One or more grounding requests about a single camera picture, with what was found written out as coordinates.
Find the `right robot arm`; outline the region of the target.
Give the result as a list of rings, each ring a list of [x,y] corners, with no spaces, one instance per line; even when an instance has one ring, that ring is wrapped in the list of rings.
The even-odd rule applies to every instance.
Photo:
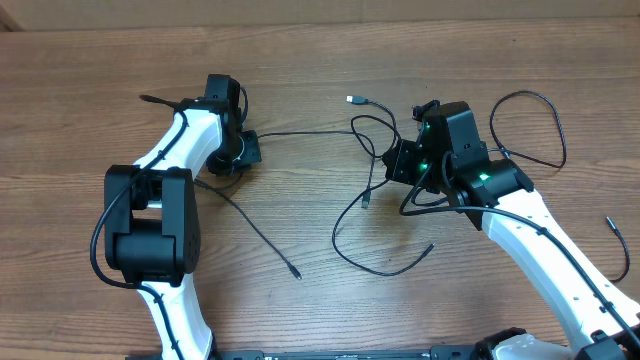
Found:
[[[416,140],[383,156],[387,179],[443,193],[447,212],[465,214],[525,274],[558,319],[567,345],[510,328],[476,343],[475,359],[636,359],[639,304],[581,252],[532,180],[510,159],[490,158],[465,102],[413,109]]]

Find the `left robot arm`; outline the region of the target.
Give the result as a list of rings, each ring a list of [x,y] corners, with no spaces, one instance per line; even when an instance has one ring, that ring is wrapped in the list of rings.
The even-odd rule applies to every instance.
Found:
[[[244,127],[247,104],[237,80],[211,74],[202,96],[168,102],[173,123],[149,153],[105,174],[97,224],[105,259],[121,273],[119,287],[145,301],[161,359],[214,353],[193,276],[202,240],[195,180],[201,170],[227,177],[260,162],[257,135]]]

